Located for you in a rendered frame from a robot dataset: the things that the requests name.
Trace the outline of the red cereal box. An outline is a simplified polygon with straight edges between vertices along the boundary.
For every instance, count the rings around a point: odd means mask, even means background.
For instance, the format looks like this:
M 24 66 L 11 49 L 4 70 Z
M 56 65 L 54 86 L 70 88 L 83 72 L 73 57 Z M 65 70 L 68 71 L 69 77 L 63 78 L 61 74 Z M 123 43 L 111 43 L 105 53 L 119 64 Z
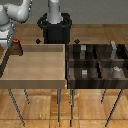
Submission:
M 14 39 L 12 41 L 11 46 L 9 48 L 9 53 L 11 55 L 19 55 L 19 56 L 23 55 L 23 49 L 18 39 Z

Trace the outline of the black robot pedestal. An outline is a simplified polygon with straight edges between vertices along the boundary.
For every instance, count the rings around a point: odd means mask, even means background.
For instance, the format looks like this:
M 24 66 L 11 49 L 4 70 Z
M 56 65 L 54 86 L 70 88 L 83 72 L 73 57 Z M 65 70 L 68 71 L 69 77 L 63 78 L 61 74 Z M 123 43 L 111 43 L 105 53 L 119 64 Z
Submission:
M 63 20 L 57 24 L 47 21 L 47 14 L 44 14 L 37 25 L 43 31 L 45 44 L 68 44 L 70 42 L 70 29 L 72 20 L 68 13 L 62 13 Z

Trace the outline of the light wooden bin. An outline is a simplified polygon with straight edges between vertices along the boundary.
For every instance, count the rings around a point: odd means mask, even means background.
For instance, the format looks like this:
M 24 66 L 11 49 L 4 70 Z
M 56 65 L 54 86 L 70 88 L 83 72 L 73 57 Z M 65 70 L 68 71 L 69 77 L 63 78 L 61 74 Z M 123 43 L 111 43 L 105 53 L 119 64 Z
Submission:
M 24 44 L 23 55 L 0 57 L 0 89 L 64 89 L 65 47 Z

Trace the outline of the small grey can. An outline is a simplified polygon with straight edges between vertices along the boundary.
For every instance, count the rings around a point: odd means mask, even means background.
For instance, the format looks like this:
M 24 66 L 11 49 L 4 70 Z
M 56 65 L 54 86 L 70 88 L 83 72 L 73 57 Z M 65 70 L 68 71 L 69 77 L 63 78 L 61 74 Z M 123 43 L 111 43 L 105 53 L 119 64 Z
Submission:
M 113 68 L 113 77 L 114 78 L 119 78 L 120 77 L 120 72 L 121 72 L 121 68 L 115 66 Z

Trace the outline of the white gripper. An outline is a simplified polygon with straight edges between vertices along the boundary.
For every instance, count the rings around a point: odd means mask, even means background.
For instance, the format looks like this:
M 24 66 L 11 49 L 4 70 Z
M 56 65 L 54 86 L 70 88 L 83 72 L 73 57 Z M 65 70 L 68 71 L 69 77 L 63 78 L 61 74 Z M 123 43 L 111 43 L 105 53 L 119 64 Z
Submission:
M 16 34 L 16 28 L 14 24 L 10 26 L 0 28 L 0 45 L 3 48 L 9 48 Z

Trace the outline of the slim grey bottle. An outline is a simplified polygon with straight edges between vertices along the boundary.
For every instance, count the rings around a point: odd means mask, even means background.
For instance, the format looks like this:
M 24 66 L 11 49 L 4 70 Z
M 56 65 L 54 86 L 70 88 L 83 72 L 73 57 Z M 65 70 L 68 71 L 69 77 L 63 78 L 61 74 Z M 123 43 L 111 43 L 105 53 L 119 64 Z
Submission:
M 117 47 L 114 41 L 111 41 L 111 46 L 112 46 L 111 59 L 114 59 L 116 55 L 116 50 L 117 50 Z

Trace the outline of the small grey cube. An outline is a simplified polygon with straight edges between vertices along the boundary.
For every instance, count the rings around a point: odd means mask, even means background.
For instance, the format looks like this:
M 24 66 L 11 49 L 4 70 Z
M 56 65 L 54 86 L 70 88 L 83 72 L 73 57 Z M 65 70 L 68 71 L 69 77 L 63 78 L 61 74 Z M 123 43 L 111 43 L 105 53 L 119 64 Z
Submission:
M 86 78 L 87 77 L 87 70 L 82 70 L 82 77 L 83 78 Z

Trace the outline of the dark wooden compartment bin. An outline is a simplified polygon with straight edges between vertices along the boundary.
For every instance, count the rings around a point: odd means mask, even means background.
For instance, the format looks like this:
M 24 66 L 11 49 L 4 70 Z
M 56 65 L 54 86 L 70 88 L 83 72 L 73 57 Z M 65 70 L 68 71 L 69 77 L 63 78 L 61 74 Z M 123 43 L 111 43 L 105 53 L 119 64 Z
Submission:
M 81 45 L 86 45 L 85 59 L 80 59 Z M 66 79 L 69 89 L 128 89 L 128 50 L 116 45 L 111 59 L 111 44 L 68 44 L 66 52 Z M 121 68 L 120 77 L 113 77 L 113 68 Z M 82 77 L 87 70 L 87 77 Z

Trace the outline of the tall grey block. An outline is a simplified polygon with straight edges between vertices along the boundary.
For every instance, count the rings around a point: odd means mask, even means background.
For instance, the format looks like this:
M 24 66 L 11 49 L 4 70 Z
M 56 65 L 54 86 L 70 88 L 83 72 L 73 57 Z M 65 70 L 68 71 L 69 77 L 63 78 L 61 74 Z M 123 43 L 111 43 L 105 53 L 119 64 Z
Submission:
M 86 45 L 81 45 L 80 59 L 85 59 Z

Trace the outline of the thin metal table leg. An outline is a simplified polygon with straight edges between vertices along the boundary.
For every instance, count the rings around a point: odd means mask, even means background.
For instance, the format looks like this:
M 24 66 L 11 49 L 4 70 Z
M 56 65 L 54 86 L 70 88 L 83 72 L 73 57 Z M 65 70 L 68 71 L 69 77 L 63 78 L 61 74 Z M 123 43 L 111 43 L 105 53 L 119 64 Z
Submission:
M 105 98 L 105 95 L 106 95 L 107 90 L 108 90 L 108 89 L 104 89 L 104 92 L 103 92 L 102 97 L 101 97 L 101 104 L 102 104 L 103 101 L 104 101 L 104 98 Z
M 26 97 L 27 103 L 28 103 L 28 104 L 30 104 L 30 100 L 29 100 L 29 98 L 28 98 L 27 89 L 24 89 L 24 94 L 25 94 L 25 97 Z
M 109 124 L 109 122 L 111 120 L 111 117 L 112 117 L 112 115 L 113 115 L 113 113 L 114 113 L 114 111 L 115 111 L 115 109 L 117 107 L 117 104 L 118 104 L 118 102 L 119 102 L 119 100 L 120 100 L 120 98 L 122 96 L 122 93 L 123 93 L 123 89 L 120 90 L 120 92 L 119 92 L 119 94 L 118 94 L 118 96 L 117 96 L 117 98 L 115 100 L 115 103 L 113 104 L 113 107 L 112 107 L 112 109 L 111 109 L 111 111 L 109 113 L 109 116 L 108 116 L 107 120 L 106 120 L 105 127 L 108 126 L 108 124 Z
M 61 89 L 57 89 L 58 122 L 60 122 Z
M 70 89 L 70 105 L 71 105 L 71 119 L 70 119 L 70 127 L 72 127 L 72 119 L 73 119 L 73 107 L 74 107 L 74 89 Z
M 16 112 L 17 112 L 17 114 L 18 114 L 18 116 L 19 116 L 19 119 L 20 119 L 20 121 L 22 122 L 22 125 L 25 127 L 24 119 L 23 119 L 23 117 L 22 117 L 22 115 L 21 115 L 21 112 L 20 112 L 20 110 L 19 110 L 19 107 L 18 107 L 18 105 L 17 105 L 17 102 L 16 102 L 16 100 L 15 100 L 15 97 L 14 97 L 14 95 L 13 95 L 12 90 L 11 90 L 11 89 L 8 89 L 8 93 L 9 93 L 9 95 L 10 95 L 10 97 L 11 97 L 11 100 L 12 100 L 12 102 L 13 102 L 13 105 L 15 106 L 15 109 L 16 109 Z

